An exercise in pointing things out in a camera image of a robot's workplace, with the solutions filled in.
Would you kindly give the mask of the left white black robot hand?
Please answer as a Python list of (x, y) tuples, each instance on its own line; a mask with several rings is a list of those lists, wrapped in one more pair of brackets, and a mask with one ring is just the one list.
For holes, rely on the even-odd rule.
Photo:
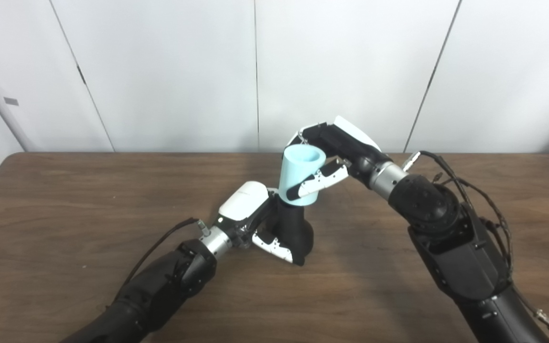
[(216, 258), (230, 248), (255, 245), (294, 265), (303, 266), (314, 244), (305, 209), (284, 202), (275, 188), (245, 182), (219, 208), (201, 241)]

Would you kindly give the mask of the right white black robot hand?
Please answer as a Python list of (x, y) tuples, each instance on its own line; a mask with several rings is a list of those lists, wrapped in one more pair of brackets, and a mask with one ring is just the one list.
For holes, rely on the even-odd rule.
[(391, 161), (366, 133), (340, 116), (334, 123), (318, 123), (298, 130), (287, 145), (316, 146), (327, 158), (334, 158), (286, 190), (290, 201), (329, 188), (349, 176), (367, 189), (377, 191), (375, 178)]

